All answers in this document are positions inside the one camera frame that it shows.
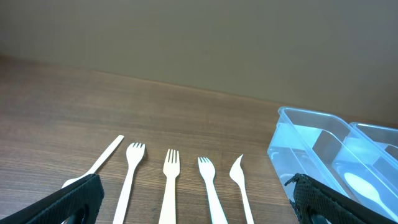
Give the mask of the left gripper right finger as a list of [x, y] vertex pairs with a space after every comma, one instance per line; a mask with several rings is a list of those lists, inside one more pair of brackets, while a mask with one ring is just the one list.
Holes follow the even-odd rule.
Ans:
[[296, 173], [285, 186], [294, 183], [290, 204], [300, 224], [394, 224], [306, 174]]

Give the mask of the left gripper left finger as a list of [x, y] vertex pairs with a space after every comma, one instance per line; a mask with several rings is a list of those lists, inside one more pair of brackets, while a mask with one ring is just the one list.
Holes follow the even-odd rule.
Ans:
[[10, 224], [94, 224], [104, 199], [104, 189], [98, 174], [84, 178], [48, 195], [36, 203], [1, 219]]

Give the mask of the white spoon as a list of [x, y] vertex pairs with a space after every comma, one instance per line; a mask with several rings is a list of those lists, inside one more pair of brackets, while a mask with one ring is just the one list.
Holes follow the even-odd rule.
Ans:
[[345, 179], [357, 193], [379, 204], [397, 222], [397, 215], [382, 202], [379, 192], [372, 184], [348, 172], [345, 173]]

